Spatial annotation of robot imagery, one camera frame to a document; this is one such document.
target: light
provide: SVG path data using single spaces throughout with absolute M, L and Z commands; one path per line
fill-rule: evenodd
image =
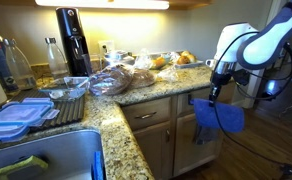
M 169 8 L 168 1 L 156 0 L 35 0 L 39 6 L 68 6 L 89 8 L 119 9 L 158 9 Z

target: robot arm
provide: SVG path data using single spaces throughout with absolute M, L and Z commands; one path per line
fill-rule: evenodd
M 235 64 L 247 70 L 258 70 L 274 63 L 287 39 L 292 35 L 292 0 L 260 32 L 248 23 L 226 26 L 219 38 L 214 59 L 210 105 L 217 99 L 222 85 L 233 76 Z

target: drawer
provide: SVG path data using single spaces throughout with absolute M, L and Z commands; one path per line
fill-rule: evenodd
M 171 117 L 171 97 L 122 107 L 122 111 L 134 131 L 161 122 Z
M 177 116 L 184 116 L 194 113 L 194 106 L 189 105 L 188 101 L 194 98 L 208 99 L 209 92 L 210 89 L 205 88 L 197 91 L 192 91 L 190 93 L 178 95 Z

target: blue cloth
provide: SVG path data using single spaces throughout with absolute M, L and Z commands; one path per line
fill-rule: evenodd
M 203 127 L 220 128 L 214 107 L 209 106 L 209 101 L 194 99 L 194 111 L 197 123 Z M 240 132 L 244 127 L 244 111 L 242 108 L 216 102 L 217 114 L 225 131 Z

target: granite countertop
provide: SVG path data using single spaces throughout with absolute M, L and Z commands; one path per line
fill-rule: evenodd
M 121 106 L 209 86 L 211 70 L 205 66 L 177 69 L 177 73 L 175 82 L 158 80 L 149 87 L 127 90 L 116 96 L 92 96 L 87 92 L 81 122 L 29 134 L 25 141 L 81 128 L 97 128 L 101 133 L 107 179 L 154 179 Z

